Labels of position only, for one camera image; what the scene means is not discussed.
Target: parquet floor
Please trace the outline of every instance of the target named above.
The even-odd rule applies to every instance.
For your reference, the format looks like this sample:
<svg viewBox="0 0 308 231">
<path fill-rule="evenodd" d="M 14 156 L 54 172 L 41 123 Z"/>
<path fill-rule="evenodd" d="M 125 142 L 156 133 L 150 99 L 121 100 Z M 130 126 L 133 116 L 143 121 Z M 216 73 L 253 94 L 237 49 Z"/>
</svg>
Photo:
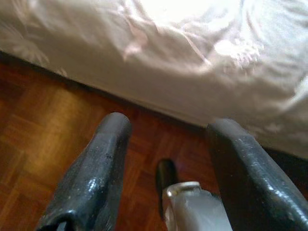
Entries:
<svg viewBox="0 0 308 231">
<path fill-rule="evenodd" d="M 57 182 L 110 112 L 132 124 L 117 231 L 164 230 L 154 170 L 175 160 L 183 180 L 218 192 L 200 131 L 19 62 L 0 62 L 0 229 L 33 230 Z"/>
</svg>

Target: white bedspread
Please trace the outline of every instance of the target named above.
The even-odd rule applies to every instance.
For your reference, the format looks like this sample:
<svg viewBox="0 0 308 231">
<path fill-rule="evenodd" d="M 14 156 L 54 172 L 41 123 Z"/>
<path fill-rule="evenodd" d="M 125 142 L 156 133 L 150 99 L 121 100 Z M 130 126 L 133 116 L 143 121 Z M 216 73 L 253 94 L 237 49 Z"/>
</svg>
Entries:
<svg viewBox="0 0 308 231">
<path fill-rule="evenodd" d="M 0 49 L 308 158 L 306 0 L 0 0 Z"/>
</svg>

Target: mattress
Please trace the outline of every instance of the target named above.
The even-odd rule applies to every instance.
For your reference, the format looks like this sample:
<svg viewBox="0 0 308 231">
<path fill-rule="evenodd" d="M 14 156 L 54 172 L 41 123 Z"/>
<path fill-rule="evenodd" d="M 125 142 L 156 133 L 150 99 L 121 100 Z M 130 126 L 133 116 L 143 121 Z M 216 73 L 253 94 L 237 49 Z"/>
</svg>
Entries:
<svg viewBox="0 0 308 231">
<path fill-rule="evenodd" d="M 0 50 L 308 159 L 304 0 L 1 0 Z"/>
</svg>

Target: wooden floor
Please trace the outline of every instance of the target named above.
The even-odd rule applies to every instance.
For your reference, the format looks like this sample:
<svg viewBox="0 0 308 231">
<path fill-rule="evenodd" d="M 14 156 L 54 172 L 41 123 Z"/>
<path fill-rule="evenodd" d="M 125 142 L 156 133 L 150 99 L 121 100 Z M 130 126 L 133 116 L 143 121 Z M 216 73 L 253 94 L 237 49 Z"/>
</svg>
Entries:
<svg viewBox="0 0 308 231">
<path fill-rule="evenodd" d="M 164 230 L 154 169 L 171 157 L 182 180 L 218 193 L 201 132 L 15 62 L 0 62 L 0 229 L 33 230 L 65 171 L 100 120 L 133 124 L 117 231 Z"/>
</svg>

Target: black rubber tip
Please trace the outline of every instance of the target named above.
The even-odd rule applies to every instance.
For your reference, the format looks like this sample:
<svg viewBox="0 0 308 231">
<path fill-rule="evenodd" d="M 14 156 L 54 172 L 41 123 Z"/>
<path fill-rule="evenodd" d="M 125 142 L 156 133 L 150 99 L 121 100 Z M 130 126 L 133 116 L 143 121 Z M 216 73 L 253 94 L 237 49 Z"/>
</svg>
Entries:
<svg viewBox="0 0 308 231">
<path fill-rule="evenodd" d="M 164 219 L 163 211 L 163 190 L 172 184 L 179 182 L 177 169 L 170 159 L 162 159 L 158 162 L 156 167 L 156 190 L 158 193 L 159 200 L 159 214 Z"/>
</svg>

